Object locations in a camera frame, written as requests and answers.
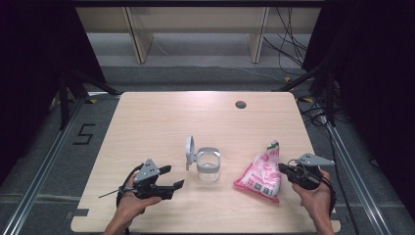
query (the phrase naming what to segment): wrist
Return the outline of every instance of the wrist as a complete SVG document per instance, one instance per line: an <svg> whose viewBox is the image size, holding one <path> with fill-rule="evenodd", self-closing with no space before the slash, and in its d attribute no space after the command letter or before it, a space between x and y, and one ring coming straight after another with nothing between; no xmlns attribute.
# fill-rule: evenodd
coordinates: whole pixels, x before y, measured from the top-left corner
<svg viewBox="0 0 415 235"><path fill-rule="evenodd" d="M332 221L328 214L318 214L311 217L315 228L317 229L317 234L320 235L333 235Z"/></svg>
<svg viewBox="0 0 415 235"><path fill-rule="evenodd" d="M122 234L125 228L127 227L126 224L122 222L122 219L119 218L119 215L115 213L113 219L108 224L107 228L105 229L104 235L118 235Z"/></svg>

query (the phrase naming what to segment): plastic bag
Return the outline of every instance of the plastic bag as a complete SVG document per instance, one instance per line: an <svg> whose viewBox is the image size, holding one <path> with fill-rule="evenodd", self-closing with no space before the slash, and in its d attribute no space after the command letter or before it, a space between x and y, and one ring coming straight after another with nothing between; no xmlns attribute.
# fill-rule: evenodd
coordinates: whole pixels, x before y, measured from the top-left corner
<svg viewBox="0 0 415 235"><path fill-rule="evenodd" d="M258 154L248 166L243 176L234 182L238 188L253 191L267 199L279 203L277 198L281 185L280 147L277 141L263 153Z"/></svg>

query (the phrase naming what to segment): wooden table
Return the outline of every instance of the wooden table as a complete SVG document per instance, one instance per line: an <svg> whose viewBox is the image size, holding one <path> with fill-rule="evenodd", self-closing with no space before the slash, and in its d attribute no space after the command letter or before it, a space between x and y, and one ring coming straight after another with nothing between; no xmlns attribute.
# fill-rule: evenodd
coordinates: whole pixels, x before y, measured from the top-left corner
<svg viewBox="0 0 415 235"><path fill-rule="evenodd" d="M235 105L246 102L244 109ZM186 140L195 151L211 146L222 156L216 182L198 178L196 164L186 171ZM135 166L151 158L158 167L171 165L158 185L185 179L172 200L146 209L134 219L132 232L142 233L286 233L313 232L300 197L283 176L273 203L237 189L254 157L273 140L280 143L282 163L313 153L300 112L286 92L127 92L115 110L97 161L78 205L87 216L75 216L75 232L102 232L115 212L114 191ZM335 231L340 222L333 221Z"/></svg>

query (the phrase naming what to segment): human hand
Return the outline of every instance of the human hand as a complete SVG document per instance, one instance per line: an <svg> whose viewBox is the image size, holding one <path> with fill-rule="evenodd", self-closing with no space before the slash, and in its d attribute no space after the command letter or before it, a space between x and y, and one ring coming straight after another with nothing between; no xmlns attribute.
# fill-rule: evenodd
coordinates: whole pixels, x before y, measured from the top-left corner
<svg viewBox="0 0 415 235"><path fill-rule="evenodd" d="M127 185L132 187L133 181L137 173L134 173L128 180ZM125 192L119 201L115 215L108 224L104 235L122 234L122 232L131 225L132 220L144 213L146 207L161 202L160 197L152 197L148 199L139 199L133 192Z"/></svg>
<svg viewBox="0 0 415 235"><path fill-rule="evenodd" d="M330 180L330 174L324 170L320 170L323 177ZM293 189L300 197L300 205L305 207L309 216L314 221L314 225L318 234L334 234L332 223L330 221L330 194L329 187L320 183L314 190L306 190L301 188L298 184L293 184Z"/></svg>

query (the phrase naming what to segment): gray carpet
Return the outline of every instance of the gray carpet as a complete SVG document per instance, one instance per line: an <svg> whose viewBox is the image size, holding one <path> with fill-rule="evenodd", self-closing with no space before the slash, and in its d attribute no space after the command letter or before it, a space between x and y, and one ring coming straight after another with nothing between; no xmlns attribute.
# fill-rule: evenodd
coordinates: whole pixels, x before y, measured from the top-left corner
<svg viewBox="0 0 415 235"><path fill-rule="evenodd" d="M108 84L119 91L271 91L284 85L277 80L283 80L287 76L291 79L297 77L288 74L288 72L303 72L302 70L283 71L267 68L247 70L249 72L218 67L103 68ZM258 75L258 73L272 74L274 77ZM309 84L310 81L305 82L292 92L296 97L307 95ZM100 91L88 84L85 87L88 91ZM117 98L99 99L94 104L84 104L81 107L69 136L54 162L20 234L73 234L70 230L71 214L76 209L79 197L82 195L116 104ZM309 110L312 105L312 103L299 102L299 108L302 111ZM336 118L336 128L366 186L376 197L376 202L387 219L392 234L415 234L414 221L391 188L388 180L380 169L369 163L370 153L353 128L352 121L348 120L344 112L339 112ZM303 119L305 123L308 123L307 116L303 116ZM74 143L87 141L88 137L78 136L79 130L84 124L87 124L84 126L84 132L91 133L93 136L88 145L74 145ZM47 155L57 136L59 126L60 107L55 106L39 129L37 138L27 149L27 155L19 160L0 188L0 230L4 229L22 194ZM315 154L332 159L333 154L326 129L311 123L308 123L306 128ZM332 166L325 169L332 174L332 182L337 191L336 210L342 223L342 230L339 234L355 234L352 218L354 218L360 234L376 234L341 161L337 161L337 167L340 181L338 181L336 171ZM342 194L340 183L346 197ZM350 203L352 214L347 210L346 202Z"/></svg>

